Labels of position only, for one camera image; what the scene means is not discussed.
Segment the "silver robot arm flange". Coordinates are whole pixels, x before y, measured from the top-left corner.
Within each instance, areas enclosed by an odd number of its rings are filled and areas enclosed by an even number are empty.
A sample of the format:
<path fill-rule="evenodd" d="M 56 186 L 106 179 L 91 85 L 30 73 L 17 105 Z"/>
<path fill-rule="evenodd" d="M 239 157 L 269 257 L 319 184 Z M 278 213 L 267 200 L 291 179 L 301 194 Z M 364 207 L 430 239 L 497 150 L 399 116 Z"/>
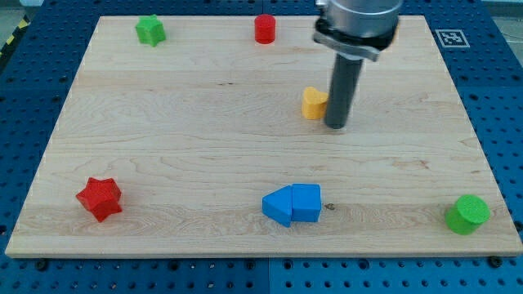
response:
<path fill-rule="evenodd" d="M 317 1 L 313 40 L 348 60 L 378 59 L 391 45 L 402 0 Z"/>

